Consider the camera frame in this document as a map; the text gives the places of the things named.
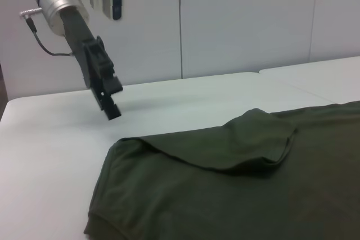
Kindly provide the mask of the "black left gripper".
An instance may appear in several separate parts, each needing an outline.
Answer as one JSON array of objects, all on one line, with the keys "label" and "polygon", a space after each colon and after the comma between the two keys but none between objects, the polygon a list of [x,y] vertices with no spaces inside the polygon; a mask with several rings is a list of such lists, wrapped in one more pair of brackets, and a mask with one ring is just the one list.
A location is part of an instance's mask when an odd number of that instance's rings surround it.
[{"label": "black left gripper", "polygon": [[119,93],[123,86],[114,76],[114,64],[105,51],[101,38],[95,38],[77,8],[60,11],[65,39],[81,68],[87,88],[93,88],[94,97],[108,120],[122,114],[110,95]]}]

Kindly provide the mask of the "dark green shirt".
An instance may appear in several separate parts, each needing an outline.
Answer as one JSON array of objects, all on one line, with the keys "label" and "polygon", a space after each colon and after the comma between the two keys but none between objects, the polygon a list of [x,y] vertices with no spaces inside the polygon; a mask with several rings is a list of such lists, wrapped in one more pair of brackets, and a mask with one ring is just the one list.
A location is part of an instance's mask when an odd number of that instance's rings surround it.
[{"label": "dark green shirt", "polygon": [[88,240],[360,240],[360,101],[123,138]]}]

